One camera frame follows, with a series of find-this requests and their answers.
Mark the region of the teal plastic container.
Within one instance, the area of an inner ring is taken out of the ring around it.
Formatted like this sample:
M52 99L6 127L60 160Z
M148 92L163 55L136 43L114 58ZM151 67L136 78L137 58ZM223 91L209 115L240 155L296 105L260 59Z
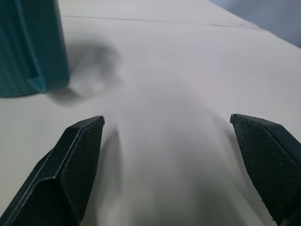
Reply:
M46 94L69 80L58 0L0 0L0 97Z

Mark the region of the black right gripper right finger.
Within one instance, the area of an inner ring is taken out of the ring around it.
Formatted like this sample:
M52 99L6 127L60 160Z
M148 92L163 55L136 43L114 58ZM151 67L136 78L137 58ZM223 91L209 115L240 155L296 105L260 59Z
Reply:
M278 226L301 226L301 143L282 125L231 115L246 171Z

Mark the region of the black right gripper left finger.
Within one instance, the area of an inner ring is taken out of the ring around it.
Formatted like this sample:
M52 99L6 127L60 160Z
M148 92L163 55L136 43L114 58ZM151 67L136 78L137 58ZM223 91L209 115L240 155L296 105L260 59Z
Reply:
M68 127L33 168L0 217L0 226L79 226L98 167L105 120Z

